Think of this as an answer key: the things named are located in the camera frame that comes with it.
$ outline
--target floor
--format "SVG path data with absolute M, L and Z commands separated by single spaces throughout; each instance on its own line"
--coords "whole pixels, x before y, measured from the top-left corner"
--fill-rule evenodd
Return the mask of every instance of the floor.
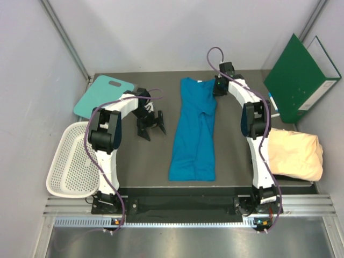
M 243 70 L 241 73 L 249 87 L 268 97 L 260 70 Z M 151 142 L 137 136 L 136 118 L 129 114 L 123 121 L 123 139 L 117 153 L 117 174 L 122 187 L 244 187 L 251 186 L 253 169 L 250 151 L 240 131 L 241 106 L 232 95 L 218 97 L 214 128 L 216 180 L 212 182 L 171 182 L 168 169 L 177 123 L 180 117 L 180 80 L 191 77 L 196 80 L 214 78 L 212 71 L 172 71 L 152 73 L 105 74 L 139 87 L 164 91 L 164 99 L 154 102 L 156 110 L 162 110 L 167 135 L 158 128 L 148 131 Z M 274 128 L 294 130 L 293 124 L 284 124 L 279 117 L 272 119 Z M 306 186 L 310 182 L 292 179 L 279 180 L 282 186 Z
M 84 235 L 89 230 L 55 228 L 46 257 L 334 257 L 321 218 L 281 218 L 268 235 L 251 228 L 123 228 L 114 236 Z

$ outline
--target white wall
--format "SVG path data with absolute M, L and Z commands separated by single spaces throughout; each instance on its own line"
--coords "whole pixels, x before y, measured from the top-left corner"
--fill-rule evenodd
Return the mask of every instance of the white wall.
M 305 45 L 317 35 L 344 76 L 344 1 L 330 0 L 319 17 Z M 299 123 L 303 132 L 317 134 L 324 147 L 324 174 L 320 188 L 331 194 L 332 201 L 344 227 L 344 79 Z
M 89 73 L 209 70 L 223 48 L 236 69 L 269 69 L 314 0 L 50 0 Z M 219 55 L 213 57 L 219 62 Z
M 39 1 L 1 1 L 0 35 L 0 256 L 30 257 L 50 163 L 85 79 Z

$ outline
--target white label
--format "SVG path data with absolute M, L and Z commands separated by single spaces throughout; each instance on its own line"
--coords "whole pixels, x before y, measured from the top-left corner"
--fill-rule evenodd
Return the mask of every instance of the white label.
M 325 81 L 307 100 L 303 105 L 299 108 L 299 110 L 308 110 L 310 109 L 315 102 L 318 101 L 318 99 L 321 98 L 325 92 L 327 92 L 331 86 L 335 83 L 336 81 Z

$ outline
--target white plastic basket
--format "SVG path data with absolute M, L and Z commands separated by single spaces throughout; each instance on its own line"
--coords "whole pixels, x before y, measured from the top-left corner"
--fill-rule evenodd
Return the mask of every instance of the white plastic basket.
M 74 123 L 63 133 L 46 182 L 52 195 L 84 198 L 99 188 L 98 168 L 88 158 L 83 145 L 86 126 L 87 122 Z M 91 144 L 87 143 L 87 147 L 97 160 Z

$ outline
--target purple cable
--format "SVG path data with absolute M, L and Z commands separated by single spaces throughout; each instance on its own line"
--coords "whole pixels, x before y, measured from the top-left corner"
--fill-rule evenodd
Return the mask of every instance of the purple cable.
M 219 48 L 219 47 L 212 47 L 212 48 L 209 49 L 209 51 L 208 51 L 208 53 L 207 53 L 207 55 L 206 55 L 206 59 L 207 59 L 207 61 L 208 61 L 208 64 L 210 65 L 210 67 L 213 68 L 214 71 L 216 71 L 217 73 L 219 73 L 219 74 L 222 75 L 223 77 L 229 79 L 229 80 L 232 81 L 232 82 L 235 82 L 237 85 L 243 87 L 245 90 L 250 91 L 250 92 L 252 92 L 253 94 L 257 95 L 257 97 L 259 97 L 259 98 L 263 101 L 263 104 L 264 104 L 264 107 L 265 107 L 265 110 L 266 110 L 266 114 L 267 114 L 267 125 L 266 125 L 265 130 L 264 130 L 264 133 L 263 133 L 263 138 L 262 138 L 262 140 L 261 140 L 261 142 L 260 142 L 260 144 L 259 144 L 258 151 L 259 151 L 260 158 L 261 158 L 262 161 L 264 162 L 265 167 L 267 168 L 267 170 L 268 170 L 268 172 L 269 172 L 271 178 L 273 179 L 273 181 L 274 181 L 274 183 L 275 183 L 275 185 L 276 185 L 276 187 L 277 187 L 278 193 L 279 193 L 279 208 L 278 208 L 278 212 L 277 212 L 277 215 L 276 215 L 276 219 L 274 220 L 274 222 L 273 222 L 273 224 L 271 225 L 271 227 L 267 230 L 267 232 L 270 232 L 270 230 L 272 230 L 272 229 L 275 227 L 276 222 L 277 222 L 277 220 L 278 220 L 278 218 L 280 217 L 280 214 L 281 214 L 281 212 L 282 212 L 282 191 L 281 191 L 281 187 L 280 187 L 278 181 L 275 179 L 274 175 L 272 174 L 272 172 L 271 172 L 269 166 L 267 165 L 266 160 L 265 160 L 265 158 L 264 158 L 264 156 L 263 156 L 263 154 L 262 154 L 262 152 L 261 152 L 261 147 L 263 146 L 264 140 L 265 140 L 265 138 L 267 137 L 268 132 L 269 132 L 270 112 L 269 112 L 269 108 L 268 108 L 268 103 L 266 102 L 265 98 L 264 98 L 259 92 L 255 91 L 255 90 L 252 90 L 252 89 L 250 89 L 250 88 L 248 88 L 248 87 L 243 86 L 240 82 L 234 80 L 234 79 L 231 78 L 230 76 L 228 76 L 228 75 L 226 75 L 226 74 L 220 72 L 218 69 L 216 69 L 216 68 L 212 65 L 212 63 L 210 62 L 210 60 L 209 60 L 209 54 L 210 54 L 210 52 L 211 52 L 213 49 L 218 49 L 218 50 L 221 51 L 221 54 L 222 54 L 222 57 L 223 57 L 223 58 L 222 58 L 222 62 L 224 61 L 224 52 L 222 51 L 222 49 Z
M 90 160 L 96 165 L 96 167 L 101 171 L 101 174 L 104 176 L 104 179 L 105 181 L 107 182 L 107 184 L 112 188 L 112 190 L 115 192 L 115 194 L 118 196 L 119 200 L 120 200 L 120 203 L 121 203 L 121 206 L 122 206 L 122 218 L 120 220 L 120 223 L 118 225 L 118 227 L 113 231 L 113 232 L 117 232 L 120 230 L 120 228 L 123 226 L 124 224 L 124 217 L 125 217 L 125 207 L 124 207 L 124 201 L 122 199 L 122 196 L 119 194 L 119 192 L 115 189 L 115 187 L 111 184 L 111 182 L 109 181 L 109 179 L 105 176 L 104 174 L 104 170 L 102 169 L 102 167 L 98 164 L 98 162 L 96 160 L 93 159 L 93 157 L 91 156 L 90 152 L 88 151 L 87 149 L 87 135 L 88 135 L 88 132 L 90 130 L 90 122 L 92 121 L 92 119 L 94 118 L 96 112 L 101 109 L 102 107 L 104 106 L 107 106 L 107 105 L 110 105 L 110 104 L 114 104 L 114 103 L 118 103 L 120 101 L 125 101 L 127 99 L 132 99 L 132 98 L 141 98 L 141 99 L 150 99 L 150 100 L 157 100 L 157 99 L 162 99 L 163 98 L 163 91 L 161 89 L 151 89 L 149 90 L 148 92 L 151 92 L 151 91 L 159 91 L 160 93 L 162 93 L 162 96 L 160 97 L 157 97 L 157 98 L 153 98 L 153 97 L 142 97 L 142 96 L 133 96 L 133 97 L 125 97 L 123 99 L 118 99 L 116 101 L 110 101 L 110 102 L 107 102 L 107 103 L 104 103 L 102 105 L 100 105 L 99 107 L 97 107 L 91 117 L 90 117 L 90 120 L 88 121 L 87 123 L 87 127 L 86 127 L 86 131 L 85 131 L 85 136 L 84 136 L 84 148 L 85 148 L 85 151 L 86 151 L 86 154 L 87 156 L 90 158 Z M 103 231 L 103 229 L 101 228 L 93 228 L 91 230 L 88 230 L 86 232 L 84 232 L 83 234 L 81 234 L 80 236 L 76 237 L 74 240 L 72 240 L 69 244 L 67 244 L 67 246 L 65 246 L 64 248 L 58 248 L 57 247 L 57 240 L 55 239 L 54 240 L 54 247 L 55 249 L 58 251 L 58 252 L 64 252 L 65 250 L 67 250 L 68 247 L 70 247 L 72 244 L 74 244 L 77 240 L 79 240 L 80 238 L 84 237 L 85 235 L 87 235 L 88 233 L 91 233 L 91 232 L 95 232 L 95 231 Z

